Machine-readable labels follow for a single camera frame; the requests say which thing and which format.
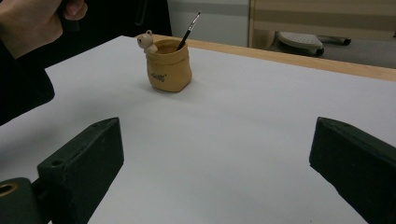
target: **hand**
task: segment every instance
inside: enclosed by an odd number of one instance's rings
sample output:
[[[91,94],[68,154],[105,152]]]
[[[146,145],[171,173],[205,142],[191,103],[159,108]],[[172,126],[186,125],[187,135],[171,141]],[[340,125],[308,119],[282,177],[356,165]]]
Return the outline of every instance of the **hand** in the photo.
[[[3,0],[0,3],[0,38],[14,58],[62,35],[62,25],[56,14],[60,4],[61,0]],[[80,20],[87,9],[84,0],[69,0],[64,17]]]

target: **black sleeve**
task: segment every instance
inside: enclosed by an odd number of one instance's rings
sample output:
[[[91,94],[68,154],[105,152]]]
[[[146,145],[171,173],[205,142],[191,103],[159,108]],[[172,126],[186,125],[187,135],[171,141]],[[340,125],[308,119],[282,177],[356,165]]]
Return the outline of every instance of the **black sleeve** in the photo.
[[[49,102],[55,93],[32,54],[15,60],[0,41],[0,125]]]

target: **white tabletop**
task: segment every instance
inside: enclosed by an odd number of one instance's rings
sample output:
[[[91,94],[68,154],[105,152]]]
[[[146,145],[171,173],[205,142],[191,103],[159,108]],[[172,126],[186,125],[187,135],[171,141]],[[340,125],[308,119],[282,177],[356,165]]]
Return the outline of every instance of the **white tabletop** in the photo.
[[[396,146],[396,83],[190,48],[192,82],[149,85],[119,37],[48,68],[50,103],[0,127],[0,179],[120,117],[125,163],[90,223],[365,223],[308,156],[317,117]]]

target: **ceramic pencil cup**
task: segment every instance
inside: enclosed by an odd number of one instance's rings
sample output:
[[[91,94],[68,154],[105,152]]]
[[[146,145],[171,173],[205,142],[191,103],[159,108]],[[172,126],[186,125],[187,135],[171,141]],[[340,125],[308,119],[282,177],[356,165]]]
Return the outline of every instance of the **ceramic pencil cup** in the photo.
[[[160,40],[155,52],[147,52],[148,80],[162,91],[182,91],[191,82],[190,56],[187,43],[177,50],[180,41]]]

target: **white wall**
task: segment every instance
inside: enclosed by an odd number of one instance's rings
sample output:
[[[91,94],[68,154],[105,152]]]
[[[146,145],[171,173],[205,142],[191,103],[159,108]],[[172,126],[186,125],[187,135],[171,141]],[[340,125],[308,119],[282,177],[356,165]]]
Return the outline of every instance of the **white wall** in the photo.
[[[199,10],[189,38],[246,47],[249,0],[168,0],[173,36],[183,37]]]

